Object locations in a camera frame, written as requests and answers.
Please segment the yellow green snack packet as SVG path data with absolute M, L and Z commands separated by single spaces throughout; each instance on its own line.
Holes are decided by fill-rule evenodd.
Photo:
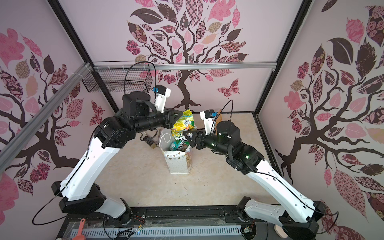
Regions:
M 191 110 L 186 110 L 183 115 L 177 120 L 171 129 L 172 136 L 175 140 L 182 141 L 185 131 L 192 131 L 195 129 L 194 116 Z

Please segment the white patterned paper bag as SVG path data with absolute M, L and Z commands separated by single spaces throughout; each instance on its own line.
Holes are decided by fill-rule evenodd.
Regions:
M 188 175 L 192 168 L 191 147 L 188 146 L 185 151 L 171 151 L 171 145 L 175 141 L 171 130 L 161 128 L 159 147 L 165 158 L 170 174 Z

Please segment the orange snack packet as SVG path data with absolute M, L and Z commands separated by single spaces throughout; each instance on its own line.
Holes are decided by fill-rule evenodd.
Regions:
M 215 123 L 220 123 L 222 121 L 222 109 L 218 111 Z

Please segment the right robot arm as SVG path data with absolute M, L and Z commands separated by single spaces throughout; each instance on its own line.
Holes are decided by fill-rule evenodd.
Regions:
M 258 183 L 278 201 L 278 205 L 270 205 L 243 197 L 237 206 L 240 220 L 262 220 L 282 228 L 293 240 L 314 240 L 319 233 L 318 221 L 326 213 L 325 204 L 312 201 L 290 185 L 259 151 L 242 141 L 241 131 L 233 122 L 222 121 L 216 129 L 209 134 L 186 131 L 184 136 L 192 148 L 209 148 L 224 155 L 233 169 Z

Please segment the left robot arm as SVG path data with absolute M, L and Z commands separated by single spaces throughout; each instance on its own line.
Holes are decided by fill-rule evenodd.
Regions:
M 154 103 L 145 92 L 125 94 L 123 107 L 96 127 L 88 149 L 72 172 L 63 181 L 53 183 L 54 194 L 62 197 L 59 203 L 62 213 L 101 213 L 123 224 L 130 221 L 133 212 L 126 201 L 106 197 L 95 181 L 107 163 L 138 133 L 159 127 L 171 129 L 183 115 L 165 107 L 170 89 L 156 86 L 154 93 Z

